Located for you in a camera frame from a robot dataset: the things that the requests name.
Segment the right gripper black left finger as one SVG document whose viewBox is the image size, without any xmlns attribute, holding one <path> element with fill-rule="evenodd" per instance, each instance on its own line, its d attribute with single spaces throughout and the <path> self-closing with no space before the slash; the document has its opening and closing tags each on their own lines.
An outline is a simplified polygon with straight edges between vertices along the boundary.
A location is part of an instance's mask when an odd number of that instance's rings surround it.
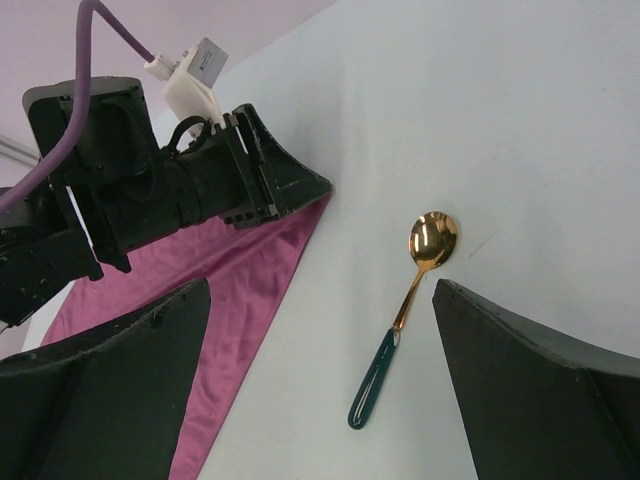
<svg viewBox="0 0 640 480">
<path fill-rule="evenodd" d="M 168 478 L 210 305 L 197 279 L 3 359 L 2 478 Z"/>
</svg>

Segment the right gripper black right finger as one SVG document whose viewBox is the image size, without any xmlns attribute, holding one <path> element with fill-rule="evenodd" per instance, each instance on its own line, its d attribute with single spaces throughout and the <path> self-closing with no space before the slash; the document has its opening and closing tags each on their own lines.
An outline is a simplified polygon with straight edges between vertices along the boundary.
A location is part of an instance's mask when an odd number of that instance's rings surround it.
<svg viewBox="0 0 640 480">
<path fill-rule="evenodd" d="M 432 303 L 479 478 L 638 478 L 638 359 L 452 280 Z"/>
</svg>

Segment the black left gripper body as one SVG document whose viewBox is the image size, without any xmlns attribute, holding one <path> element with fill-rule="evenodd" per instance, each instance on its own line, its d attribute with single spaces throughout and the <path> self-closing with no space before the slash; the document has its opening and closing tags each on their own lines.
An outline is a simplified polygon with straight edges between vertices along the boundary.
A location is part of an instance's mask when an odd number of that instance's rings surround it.
<svg viewBox="0 0 640 480">
<path fill-rule="evenodd" d="M 24 201 L 24 270 L 126 272 L 132 251 L 210 218 L 239 229 L 275 220 L 230 216 L 246 197 L 236 163 L 244 149 L 232 112 L 222 124 L 188 117 L 159 145 L 141 83 L 93 78 L 79 142 Z"/>
</svg>

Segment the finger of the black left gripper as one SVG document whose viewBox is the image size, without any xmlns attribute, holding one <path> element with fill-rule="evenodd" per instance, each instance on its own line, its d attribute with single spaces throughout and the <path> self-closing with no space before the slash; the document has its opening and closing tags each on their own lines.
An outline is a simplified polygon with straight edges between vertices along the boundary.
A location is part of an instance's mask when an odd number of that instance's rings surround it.
<svg viewBox="0 0 640 480">
<path fill-rule="evenodd" d="M 236 158 L 246 190 L 232 218 L 284 218 L 333 192 L 332 183 L 290 155 L 265 127 L 256 109 L 243 104 L 232 112 L 241 144 Z"/>
</svg>

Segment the purple cloth napkin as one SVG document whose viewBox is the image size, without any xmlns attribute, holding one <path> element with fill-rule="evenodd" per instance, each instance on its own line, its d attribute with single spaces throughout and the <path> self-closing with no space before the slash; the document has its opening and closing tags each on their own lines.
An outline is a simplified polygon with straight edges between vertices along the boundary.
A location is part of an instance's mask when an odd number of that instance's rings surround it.
<svg viewBox="0 0 640 480">
<path fill-rule="evenodd" d="M 219 219 L 178 231 L 71 287 L 49 326 L 48 345 L 119 317 L 195 278 L 207 280 L 211 311 L 170 478 L 201 472 L 286 295 L 328 198 L 292 216 L 236 230 Z"/>
</svg>

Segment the gold spoon teal handle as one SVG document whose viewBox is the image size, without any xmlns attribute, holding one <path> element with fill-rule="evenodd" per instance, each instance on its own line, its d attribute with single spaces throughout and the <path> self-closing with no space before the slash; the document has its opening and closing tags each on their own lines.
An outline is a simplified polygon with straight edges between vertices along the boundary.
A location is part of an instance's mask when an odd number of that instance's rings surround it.
<svg viewBox="0 0 640 480">
<path fill-rule="evenodd" d="M 401 307 L 385 333 L 351 403 L 347 424 L 361 430 L 368 423 L 382 391 L 402 331 L 409 317 L 416 293 L 424 275 L 440 267 L 453 254 L 458 227 L 452 216 L 441 211 L 421 215 L 414 223 L 408 240 L 408 250 L 417 267 L 417 274 Z"/>
</svg>

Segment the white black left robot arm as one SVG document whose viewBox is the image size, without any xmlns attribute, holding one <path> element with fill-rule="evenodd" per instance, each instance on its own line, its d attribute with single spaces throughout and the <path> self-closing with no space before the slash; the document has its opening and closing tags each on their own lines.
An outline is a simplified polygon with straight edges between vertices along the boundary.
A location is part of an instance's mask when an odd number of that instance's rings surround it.
<svg viewBox="0 0 640 480">
<path fill-rule="evenodd" d="M 159 145 L 131 77 L 95 77 L 78 144 L 1 215 L 1 319 L 25 322 L 68 283 L 129 272 L 129 254 L 219 218 L 236 229 L 292 215 L 331 182 L 290 155 L 243 104 L 191 115 Z"/>
</svg>

